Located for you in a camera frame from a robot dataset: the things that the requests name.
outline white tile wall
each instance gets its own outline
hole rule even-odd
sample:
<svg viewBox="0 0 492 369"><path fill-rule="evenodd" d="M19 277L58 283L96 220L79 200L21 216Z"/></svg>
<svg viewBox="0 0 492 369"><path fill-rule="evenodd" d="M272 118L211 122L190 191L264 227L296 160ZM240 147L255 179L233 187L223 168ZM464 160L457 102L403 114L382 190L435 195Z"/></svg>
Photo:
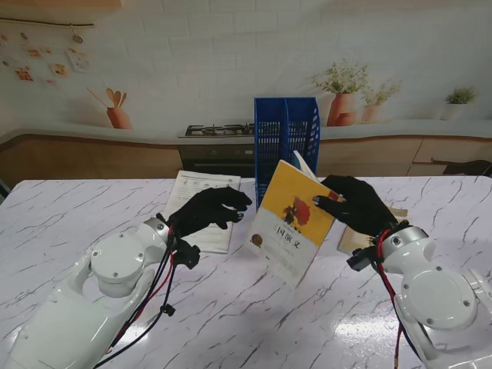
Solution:
<svg viewBox="0 0 492 369"><path fill-rule="evenodd" d="M254 12L254 0L210 0L213 13Z"/></svg>
<svg viewBox="0 0 492 369"><path fill-rule="evenodd" d="M326 120L328 95L311 84L332 62L369 64L371 80L401 79L402 91L385 104L388 118L422 117L455 85L475 85L470 118L490 118L492 107L492 4L454 0L126 0L115 12L94 15L96 29L81 30L91 74L69 69L59 88L48 62L68 60L71 32L0 24L13 42L19 33L56 53L25 59L37 78L23 84L0 65L0 132L16 125L65 130L105 125L93 87L128 93L125 109L139 129L160 129L170 138L191 124L253 119L253 98L315 95ZM16 15L31 15L19 9ZM29 100L30 109L20 101ZM357 106L364 102L360 95Z"/></svg>
<svg viewBox="0 0 492 369"><path fill-rule="evenodd" d="M167 13L208 12L208 0L164 0L164 11Z"/></svg>
<svg viewBox="0 0 492 369"><path fill-rule="evenodd" d="M275 13L236 13L234 14L234 30L236 33L269 32L277 30Z"/></svg>
<svg viewBox="0 0 492 369"><path fill-rule="evenodd" d="M300 11L301 0L256 0L257 12Z"/></svg>
<svg viewBox="0 0 492 369"><path fill-rule="evenodd" d="M191 14L189 16L192 36L216 36L234 33L232 14Z"/></svg>
<svg viewBox="0 0 492 369"><path fill-rule="evenodd" d="M143 16L142 20L148 37L188 36L186 15L151 13Z"/></svg>

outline kitchen counter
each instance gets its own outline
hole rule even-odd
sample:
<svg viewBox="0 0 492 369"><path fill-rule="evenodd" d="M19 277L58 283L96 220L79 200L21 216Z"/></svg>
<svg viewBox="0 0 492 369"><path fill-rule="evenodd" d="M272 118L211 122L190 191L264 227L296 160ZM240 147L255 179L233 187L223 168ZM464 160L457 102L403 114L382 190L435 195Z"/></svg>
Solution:
<svg viewBox="0 0 492 369"><path fill-rule="evenodd" d="M485 177L369 178L437 242L435 261L490 277L492 182ZM0 206L0 365L24 324L88 248L134 229L168 200L174 180L23 181ZM254 196L254 182L241 190ZM301 286L292 291L241 242L254 217L234 226L229 254L203 254L178 270L163 317L106 368L321 369L392 367L397 321L371 268L352 271L336 250L335 224ZM397 276L390 276L399 290ZM89 286L95 292L95 286ZM104 303L98 298L97 303ZM152 301L123 341L142 332ZM402 340L401 368L421 363Z"/></svg>
<svg viewBox="0 0 492 369"><path fill-rule="evenodd" d="M19 135L55 135L80 138L104 139L110 141L138 142L157 145L236 145L253 144L254 137L210 137L210 138L177 138L170 137L165 129L123 130L114 128L72 125L67 131L65 123L50 123L43 129L24 127L2 133L0 143ZM441 121L430 119L402 119L370 125L353 125L350 127L321 127L321 140L341 140L351 138L384 137L394 135L419 136L457 136L492 138L492 120L482 121Z"/></svg>

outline black glove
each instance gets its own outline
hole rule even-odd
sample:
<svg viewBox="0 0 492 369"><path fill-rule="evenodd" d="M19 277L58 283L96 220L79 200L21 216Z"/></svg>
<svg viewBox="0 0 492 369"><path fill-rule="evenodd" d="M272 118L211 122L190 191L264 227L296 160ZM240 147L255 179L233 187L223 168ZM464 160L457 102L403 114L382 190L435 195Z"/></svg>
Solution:
<svg viewBox="0 0 492 369"><path fill-rule="evenodd" d="M238 211L245 211L248 205L251 205L251 199L244 192L230 187L208 188L198 192L171 215L168 223L175 228L178 237L200 231L211 223L217 224L222 229L228 229L227 222L239 222L243 214Z"/></svg>
<svg viewBox="0 0 492 369"><path fill-rule="evenodd" d="M398 223L367 182L330 175L321 183L341 194L345 201L336 202L325 196L316 196L314 203L354 231L376 237Z"/></svg>

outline book title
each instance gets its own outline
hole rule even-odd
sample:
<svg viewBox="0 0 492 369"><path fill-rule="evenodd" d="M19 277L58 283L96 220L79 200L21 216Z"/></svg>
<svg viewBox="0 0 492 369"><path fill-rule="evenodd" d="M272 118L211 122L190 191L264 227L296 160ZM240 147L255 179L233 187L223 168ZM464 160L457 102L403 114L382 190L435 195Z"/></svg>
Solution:
<svg viewBox="0 0 492 369"><path fill-rule="evenodd" d="M299 240L296 240L293 234L287 228L284 228L281 225L277 226L277 235L282 237L284 241L292 244L295 248L299 248L299 245L301 244L301 242Z"/></svg>

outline small potted plant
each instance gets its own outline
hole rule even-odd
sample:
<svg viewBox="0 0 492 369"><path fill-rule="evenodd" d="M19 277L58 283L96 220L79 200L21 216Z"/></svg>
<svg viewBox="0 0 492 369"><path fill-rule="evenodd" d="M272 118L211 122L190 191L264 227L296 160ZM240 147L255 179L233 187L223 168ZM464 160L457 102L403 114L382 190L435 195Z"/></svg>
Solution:
<svg viewBox="0 0 492 369"><path fill-rule="evenodd" d="M342 59L339 64L333 63L325 74L324 80L314 76L314 84L323 91L336 94L331 102L327 125L352 125L355 117L354 93L367 84L367 65L351 65L347 59Z"/></svg>
<svg viewBox="0 0 492 369"><path fill-rule="evenodd" d="M473 87L455 88L446 97L446 105L440 119L443 121L455 121L463 111L466 104L471 103L477 97L477 91Z"/></svg>
<svg viewBox="0 0 492 369"><path fill-rule="evenodd" d="M379 90L375 91L371 86L366 86L362 90L366 106L362 114L363 123L374 123L377 120L379 107L385 103L391 96L400 91L401 81L394 82L388 79L381 84Z"/></svg>

